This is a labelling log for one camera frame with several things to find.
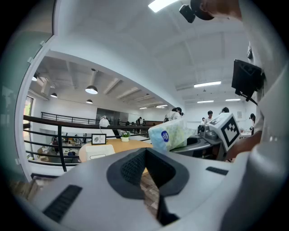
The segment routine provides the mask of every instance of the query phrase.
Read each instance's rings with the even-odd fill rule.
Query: person
[[[85,133],[84,136],[87,136],[87,133]],[[83,143],[86,143],[86,138],[83,139]]]
[[[253,126],[251,126],[250,130],[252,131],[251,134],[254,134],[254,127],[255,127],[255,120],[256,120],[256,116],[254,115],[254,113],[250,114],[250,118],[252,120],[252,124]]]
[[[64,141],[65,141],[65,143],[67,143],[67,142],[68,142],[68,137],[66,137]]]
[[[201,0],[200,9],[213,17],[233,17],[243,22],[249,39],[248,62],[260,67],[266,77],[262,89],[256,93],[256,102],[260,102],[276,79],[286,70],[289,55],[281,38],[252,1]],[[238,140],[228,151],[228,159],[235,158],[241,152],[251,151],[261,141],[270,140],[272,136],[269,127],[259,108],[256,117],[254,134]]]
[[[182,109],[180,107],[173,108],[172,111],[167,113],[164,117],[164,123],[176,119],[180,119],[182,116]]]
[[[56,138],[53,139],[52,145],[58,145],[58,141],[57,141]],[[59,152],[59,148],[58,147],[55,147],[54,150],[55,150],[56,153]]]
[[[201,125],[204,125],[205,124],[205,118],[203,117],[202,118],[202,122],[200,123]]]
[[[140,120],[141,120],[142,118],[140,117],[140,118],[138,118],[136,121],[135,121],[135,123],[136,123],[136,126],[140,126]]]
[[[221,113],[229,113],[229,109],[227,107],[224,107],[221,111]]]
[[[141,120],[141,119],[142,119],[142,118],[140,117],[140,118],[138,118],[138,119],[135,121],[136,126],[140,126],[140,120]]]
[[[213,112],[208,111],[208,118],[205,119],[205,125],[213,120]]]

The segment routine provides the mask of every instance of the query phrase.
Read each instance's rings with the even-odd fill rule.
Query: wooden desk
[[[113,146],[114,152],[123,152],[132,150],[135,148],[152,148],[153,145],[150,143],[146,143],[139,140],[132,140],[130,139],[129,142],[122,142],[121,139],[109,139],[107,141],[107,145],[111,144]],[[86,145],[82,146],[79,150],[79,159],[81,162],[86,162],[86,151],[85,147],[91,146],[91,143],[87,143]]]

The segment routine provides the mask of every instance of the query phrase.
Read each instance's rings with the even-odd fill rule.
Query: cable
[[[243,96],[243,97],[245,97],[245,98],[248,98],[248,97],[245,96],[243,93],[239,93],[239,94],[240,94],[240,96]],[[258,104],[255,102],[255,100],[253,100],[252,98],[249,98],[249,100],[250,100],[251,102],[255,103],[256,105],[258,105]]]
[[[255,100],[253,100],[252,98],[249,99],[251,102],[255,103],[256,105],[258,105]]]
[[[101,128],[100,128],[100,121],[99,121],[99,129],[100,129],[101,134],[103,134],[103,132],[101,131]]]

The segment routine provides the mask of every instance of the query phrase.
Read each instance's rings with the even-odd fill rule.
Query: window
[[[33,104],[33,98],[27,96],[26,101],[25,101],[25,108],[24,108],[23,115],[25,116],[31,115],[32,104]],[[29,121],[23,120],[23,124],[29,124],[29,123],[30,123]],[[31,141],[30,133],[23,131],[23,139]],[[32,145],[30,143],[24,143],[24,144],[25,144],[26,151],[32,151]]]

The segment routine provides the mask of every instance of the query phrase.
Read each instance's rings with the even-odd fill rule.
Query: potted plant
[[[130,132],[121,132],[121,141],[122,142],[128,142],[129,141],[129,137],[131,136]]]

